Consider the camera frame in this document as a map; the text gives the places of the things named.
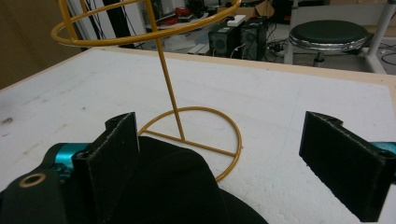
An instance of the circular wire base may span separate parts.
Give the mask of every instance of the circular wire base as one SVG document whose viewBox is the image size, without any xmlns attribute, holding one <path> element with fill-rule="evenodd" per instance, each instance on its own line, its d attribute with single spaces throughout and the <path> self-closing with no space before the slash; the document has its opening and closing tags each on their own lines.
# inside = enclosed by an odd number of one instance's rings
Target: circular wire base
<svg viewBox="0 0 396 224">
<path fill-rule="evenodd" d="M 227 120 L 232 126 L 233 126 L 233 130 L 235 131 L 236 137 L 237 137 L 237 147 L 236 147 L 236 151 L 235 153 L 229 152 L 229 151 L 225 151 L 219 148 L 215 148 L 215 147 L 209 147 L 209 146 L 205 146 L 202 144 L 198 144 L 198 143 L 194 143 L 191 141 L 188 141 L 184 138 L 176 138 L 174 136 L 170 136 L 170 135 L 166 135 L 163 133 L 156 133 L 153 131 L 148 130 L 148 127 L 150 127 L 153 123 L 157 122 L 160 119 L 163 119 L 169 115 L 175 114 L 174 110 L 170 110 L 168 112 L 165 112 L 163 114 L 161 114 L 160 116 L 158 116 L 155 119 L 152 119 L 151 121 L 149 121 L 140 131 L 139 131 L 139 135 L 143 134 L 143 133 L 148 133 L 148 134 L 153 134 L 156 136 L 160 136 L 162 138 L 166 138 L 172 141 L 177 141 L 180 143 L 184 143 L 190 146 L 194 146 L 194 147 L 199 147 L 205 150 L 210 150 L 213 152 L 217 152 L 219 154 L 225 155 L 225 156 L 230 156 L 233 157 L 233 161 L 230 163 L 230 165 L 227 167 L 227 169 L 225 171 L 223 171 L 220 175 L 218 175 L 216 177 L 216 181 L 220 181 L 222 180 L 228 173 L 231 172 L 231 170 L 235 167 L 236 163 L 238 162 L 239 159 L 239 155 L 241 154 L 241 150 L 242 150 L 242 137 L 241 137 L 241 133 L 239 132 L 238 127 L 236 126 L 236 124 L 233 122 L 232 119 L 230 119 L 230 117 L 228 117 L 227 115 L 219 112 L 218 110 L 212 109 L 212 108 L 208 108 L 208 107 L 203 107 L 203 106 L 188 106 L 188 107 L 181 107 L 177 109 L 177 112 L 183 112 L 183 111 L 192 111 L 192 110 L 198 110 L 198 111 L 205 111 L 205 112 L 209 112 L 212 114 L 216 114 L 221 116 L 222 118 L 224 118 L 225 120 Z"/>
</svg>

